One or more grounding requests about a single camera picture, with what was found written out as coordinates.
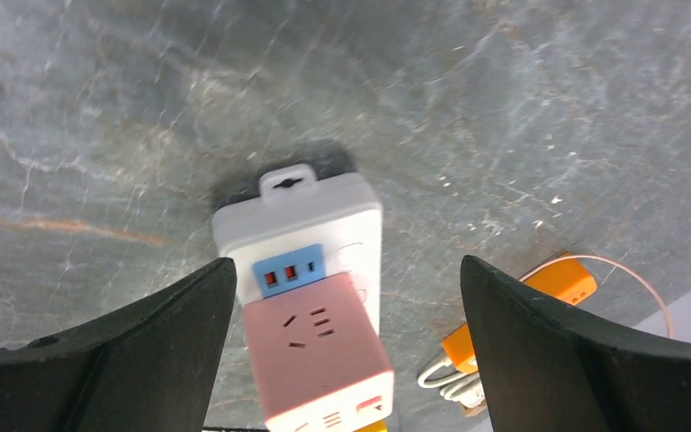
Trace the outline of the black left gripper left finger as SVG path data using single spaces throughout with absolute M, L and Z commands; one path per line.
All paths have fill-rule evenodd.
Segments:
M 0 431 L 199 431 L 233 311 L 218 258 L 167 288 L 0 348 Z

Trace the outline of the pink cube socket adapter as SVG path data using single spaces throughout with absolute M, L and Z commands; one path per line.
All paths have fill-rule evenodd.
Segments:
M 356 431 L 393 409 L 394 369 L 348 273 L 242 310 L 270 431 Z

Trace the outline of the yellow cube socket adapter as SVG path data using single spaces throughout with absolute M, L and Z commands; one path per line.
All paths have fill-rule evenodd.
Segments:
M 387 432 L 388 428 L 384 420 L 376 421 L 365 427 L 357 429 L 355 432 Z

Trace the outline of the white multicolour power strip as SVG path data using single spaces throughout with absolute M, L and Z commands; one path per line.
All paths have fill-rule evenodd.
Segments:
M 234 261 L 241 305 L 350 274 L 374 329 L 380 327 L 383 208 L 356 172 L 319 179 L 298 164 L 261 176 L 259 195 L 217 210 L 211 233 Z

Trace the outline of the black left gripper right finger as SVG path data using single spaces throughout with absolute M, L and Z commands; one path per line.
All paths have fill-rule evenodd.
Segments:
M 520 283 L 476 256 L 460 286 L 497 431 L 691 431 L 691 343 Z

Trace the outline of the orange power strip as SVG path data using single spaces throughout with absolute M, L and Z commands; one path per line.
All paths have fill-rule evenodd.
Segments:
M 520 278 L 527 286 L 558 300 L 576 305 L 593 294 L 597 282 L 577 258 L 562 260 L 559 256 L 537 266 Z M 467 323 L 461 325 L 442 342 L 443 365 L 452 365 L 458 372 L 476 373 L 479 370 Z

